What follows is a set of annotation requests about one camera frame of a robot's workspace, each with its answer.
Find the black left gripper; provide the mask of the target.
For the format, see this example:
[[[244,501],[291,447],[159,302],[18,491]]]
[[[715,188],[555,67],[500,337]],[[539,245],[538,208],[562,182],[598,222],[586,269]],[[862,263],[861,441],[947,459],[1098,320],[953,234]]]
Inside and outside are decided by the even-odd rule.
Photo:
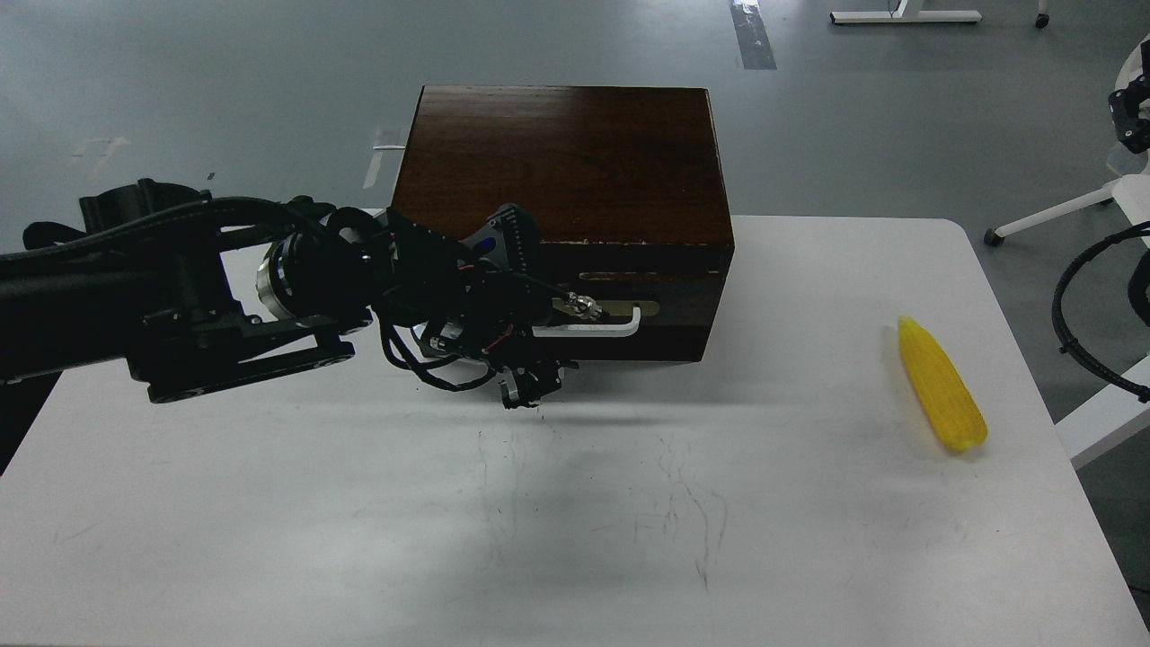
[[[392,365],[448,393],[498,380],[507,410],[537,408],[578,368],[551,360],[532,336],[551,308],[578,321],[605,316],[592,296],[550,282],[538,222],[514,202],[465,239],[388,208],[358,230],[358,262]]]

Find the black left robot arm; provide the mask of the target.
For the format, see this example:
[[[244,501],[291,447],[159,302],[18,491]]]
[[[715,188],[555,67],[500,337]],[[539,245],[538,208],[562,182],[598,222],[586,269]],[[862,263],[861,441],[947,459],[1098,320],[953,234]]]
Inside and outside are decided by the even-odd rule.
[[[543,328],[601,323],[549,279],[535,219],[503,205],[455,239],[309,197],[212,197],[143,179],[80,200],[83,229],[34,222],[3,255],[3,385],[126,360],[153,403],[313,371],[378,324],[389,363],[443,392],[493,378],[505,408],[562,386]]]

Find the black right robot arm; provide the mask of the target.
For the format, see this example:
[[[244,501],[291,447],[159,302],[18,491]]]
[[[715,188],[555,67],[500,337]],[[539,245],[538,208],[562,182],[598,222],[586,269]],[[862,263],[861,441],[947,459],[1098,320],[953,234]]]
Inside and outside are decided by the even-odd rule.
[[[1116,140],[1134,155],[1149,151],[1149,120],[1141,115],[1147,99],[1149,85],[1145,74],[1138,74],[1126,86],[1110,92],[1107,97],[1110,123],[1113,124]]]

